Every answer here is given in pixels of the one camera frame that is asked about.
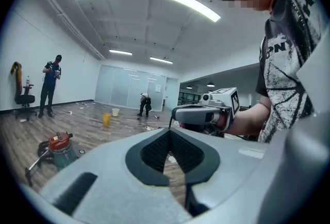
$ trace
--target person bending over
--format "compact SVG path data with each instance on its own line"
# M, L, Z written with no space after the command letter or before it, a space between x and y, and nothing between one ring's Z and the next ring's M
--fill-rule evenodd
M149 98L148 93L141 93L140 102L140 113L138 116L142 116L142 112L145 106L145 116L149 117L149 111L151 110L151 99Z
M296 75L311 51L298 27L298 15L290 0L229 0L242 7L268 11L265 37L260 44L258 104L239 112L226 132L236 135L258 135L258 141L270 142L274 133L290 128L313 111L312 104ZM320 0L296 0L304 12L311 33L313 49L319 43L329 17ZM217 122L224 128L225 118Z
M59 66L61 60L62 60L62 56L58 55L55 61L48 62L42 71L43 73L46 74L40 96L40 112L38 115L39 118L41 118L43 115L43 109L45 107L47 96L48 96L47 114L49 117L53 117L52 103L53 103L54 90L56 86L56 79L60 79L62 74L62 69Z

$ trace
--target yellow bucket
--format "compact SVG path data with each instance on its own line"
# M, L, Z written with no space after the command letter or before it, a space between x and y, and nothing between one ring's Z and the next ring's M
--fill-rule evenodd
M103 114L103 126L110 125L110 117L111 117L111 114L107 114L107 113Z

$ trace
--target white bucket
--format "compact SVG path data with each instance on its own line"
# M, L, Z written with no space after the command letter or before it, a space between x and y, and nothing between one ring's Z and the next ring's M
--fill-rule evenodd
M118 112L119 112L119 109L112 109L112 116L117 117Z

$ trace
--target office chair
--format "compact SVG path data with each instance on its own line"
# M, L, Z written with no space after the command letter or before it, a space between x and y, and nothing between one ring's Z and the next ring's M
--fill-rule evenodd
M15 113L15 118L17 119L20 114L26 114L26 120L30 120L30 116L32 113L37 116L37 112L34 110L31 110L30 104L35 102L35 97L33 95L29 95L29 90L32 88L32 84L29 84L28 86L24 86L24 94L21 95L22 92L22 65L18 62L15 62L11 68L10 73L13 74L14 70L16 70L16 93L15 93L15 102L16 104L21 104L23 107L21 109L18 109Z

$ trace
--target debris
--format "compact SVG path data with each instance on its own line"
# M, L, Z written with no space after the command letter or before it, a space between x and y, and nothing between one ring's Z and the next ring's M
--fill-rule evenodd
M173 157L173 156L170 156L169 157L169 161L174 164L174 163L177 163L176 159Z

